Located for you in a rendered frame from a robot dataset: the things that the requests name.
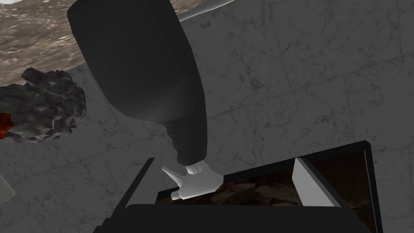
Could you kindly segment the pale grey flat piece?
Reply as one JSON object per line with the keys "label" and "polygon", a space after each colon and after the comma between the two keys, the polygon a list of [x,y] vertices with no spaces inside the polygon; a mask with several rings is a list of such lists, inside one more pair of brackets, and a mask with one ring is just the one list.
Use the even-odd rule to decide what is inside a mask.
{"label": "pale grey flat piece", "polygon": [[0,175],[0,205],[7,202],[14,195],[15,195],[15,191],[13,190],[13,188]]}

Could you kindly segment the red orange chunk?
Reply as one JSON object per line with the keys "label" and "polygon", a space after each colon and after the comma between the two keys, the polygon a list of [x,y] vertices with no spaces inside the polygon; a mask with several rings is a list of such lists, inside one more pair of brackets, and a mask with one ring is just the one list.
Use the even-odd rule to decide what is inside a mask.
{"label": "red orange chunk", "polygon": [[11,114],[0,112],[0,140],[4,139],[5,133],[14,125],[15,123],[11,120]]}

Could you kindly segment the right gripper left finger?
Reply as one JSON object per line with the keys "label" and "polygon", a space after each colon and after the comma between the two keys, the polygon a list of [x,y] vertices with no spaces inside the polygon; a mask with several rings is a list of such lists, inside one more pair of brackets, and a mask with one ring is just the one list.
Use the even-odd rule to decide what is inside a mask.
{"label": "right gripper left finger", "polygon": [[162,164],[160,159],[149,158],[116,206],[116,210],[124,210],[133,204],[155,204],[158,193],[164,191]]}

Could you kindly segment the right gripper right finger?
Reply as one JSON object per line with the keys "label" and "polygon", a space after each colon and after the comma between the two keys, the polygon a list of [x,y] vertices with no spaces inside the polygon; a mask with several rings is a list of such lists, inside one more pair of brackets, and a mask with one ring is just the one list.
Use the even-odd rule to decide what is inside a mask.
{"label": "right gripper right finger", "polygon": [[306,158],[295,158],[292,181],[303,206],[349,207],[330,183]]}

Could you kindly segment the dark grey crumpled lump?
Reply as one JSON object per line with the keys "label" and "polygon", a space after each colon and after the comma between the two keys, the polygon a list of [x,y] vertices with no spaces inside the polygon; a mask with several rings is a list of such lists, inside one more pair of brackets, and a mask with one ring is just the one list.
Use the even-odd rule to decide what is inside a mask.
{"label": "dark grey crumpled lump", "polygon": [[87,110],[84,90],[61,70],[28,68],[21,77],[24,85],[0,87],[0,112],[15,123],[2,141],[41,143],[71,134]]}

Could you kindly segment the black spray bottle white nozzle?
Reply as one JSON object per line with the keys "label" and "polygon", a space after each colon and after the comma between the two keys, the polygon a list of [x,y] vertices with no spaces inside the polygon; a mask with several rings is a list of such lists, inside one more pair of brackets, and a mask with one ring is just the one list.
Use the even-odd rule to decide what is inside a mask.
{"label": "black spray bottle white nozzle", "polygon": [[170,0],[76,0],[67,18],[107,101],[123,115],[163,126],[179,186],[172,199],[215,192],[224,182],[205,162],[205,94],[192,47]]}

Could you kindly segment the pale grey round dish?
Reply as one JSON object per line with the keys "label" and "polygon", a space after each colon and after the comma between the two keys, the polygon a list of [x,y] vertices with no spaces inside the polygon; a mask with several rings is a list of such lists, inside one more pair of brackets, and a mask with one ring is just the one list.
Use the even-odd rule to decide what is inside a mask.
{"label": "pale grey round dish", "polygon": [[195,6],[194,8],[184,12],[180,13],[178,15],[179,21],[184,21],[186,19],[189,19],[191,17],[203,14],[205,12],[214,10],[216,8],[222,7],[226,4],[229,4],[235,0],[206,0],[205,2]]}

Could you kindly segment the black framed brown tray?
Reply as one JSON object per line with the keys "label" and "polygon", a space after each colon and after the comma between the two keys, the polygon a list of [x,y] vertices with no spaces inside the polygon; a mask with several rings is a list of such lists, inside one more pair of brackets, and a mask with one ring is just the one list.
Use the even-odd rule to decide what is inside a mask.
{"label": "black framed brown tray", "polygon": [[[305,158],[327,180],[372,233],[383,233],[372,150],[367,141],[351,143]],[[300,206],[292,181],[294,159],[226,174],[214,193],[172,200],[174,188],[158,193],[156,204]]]}

